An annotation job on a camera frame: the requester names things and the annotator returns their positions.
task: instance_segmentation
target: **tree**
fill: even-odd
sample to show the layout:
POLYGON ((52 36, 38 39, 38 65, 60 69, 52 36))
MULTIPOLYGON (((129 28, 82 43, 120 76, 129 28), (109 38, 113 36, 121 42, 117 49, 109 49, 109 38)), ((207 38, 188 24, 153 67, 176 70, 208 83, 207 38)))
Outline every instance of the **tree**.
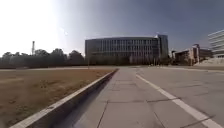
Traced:
POLYGON ((73 50, 68 55, 68 65, 83 65, 85 63, 84 57, 81 53, 73 50))
POLYGON ((13 66, 11 65, 11 62, 10 62, 11 57, 12 57, 11 52, 4 53, 2 58, 1 58, 0 67, 1 68, 13 68, 13 66))
POLYGON ((50 54, 50 66, 57 67, 65 65, 67 56, 62 49, 56 48, 50 54))

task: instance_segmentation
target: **paved walkway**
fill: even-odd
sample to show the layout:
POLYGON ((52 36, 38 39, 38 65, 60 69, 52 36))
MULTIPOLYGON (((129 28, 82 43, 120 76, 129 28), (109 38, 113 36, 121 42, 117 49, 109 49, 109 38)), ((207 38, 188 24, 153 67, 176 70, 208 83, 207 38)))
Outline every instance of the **paved walkway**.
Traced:
POLYGON ((136 72, 120 69, 56 128, 205 128, 136 72))

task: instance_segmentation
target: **dry grass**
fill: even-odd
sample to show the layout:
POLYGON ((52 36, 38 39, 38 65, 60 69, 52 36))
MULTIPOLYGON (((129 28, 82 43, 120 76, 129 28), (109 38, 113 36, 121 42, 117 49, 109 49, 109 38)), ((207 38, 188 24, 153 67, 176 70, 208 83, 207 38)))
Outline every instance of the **dry grass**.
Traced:
POLYGON ((8 127, 91 83, 111 70, 0 72, 0 120, 8 127))

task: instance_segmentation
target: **sky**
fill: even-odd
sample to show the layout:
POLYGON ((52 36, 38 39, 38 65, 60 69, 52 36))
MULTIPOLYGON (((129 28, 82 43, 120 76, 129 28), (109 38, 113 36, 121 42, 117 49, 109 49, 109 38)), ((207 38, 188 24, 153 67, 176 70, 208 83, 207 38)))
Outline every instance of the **sky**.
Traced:
POLYGON ((0 55, 36 49, 84 55, 89 38, 166 34, 169 50, 224 29, 224 0, 0 0, 0 55))

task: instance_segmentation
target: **modern office building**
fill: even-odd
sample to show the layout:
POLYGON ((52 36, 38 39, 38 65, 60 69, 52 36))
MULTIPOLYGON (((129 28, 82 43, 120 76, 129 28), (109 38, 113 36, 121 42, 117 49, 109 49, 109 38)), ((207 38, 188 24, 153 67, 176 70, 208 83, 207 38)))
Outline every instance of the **modern office building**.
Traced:
POLYGON ((191 48, 174 53, 175 62, 180 65, 194 65, 204 60, 212 58, 210 49, 200 48, 199 44, 194 44, 191 48))
POLYGON ((208 37, 213 56, 215 58, 224 58, 224 30, 209 34, 208 37))
POLYGON ((114 37, 85 41, 91 64, 150 64, 168 56, 168 37, 114 37))

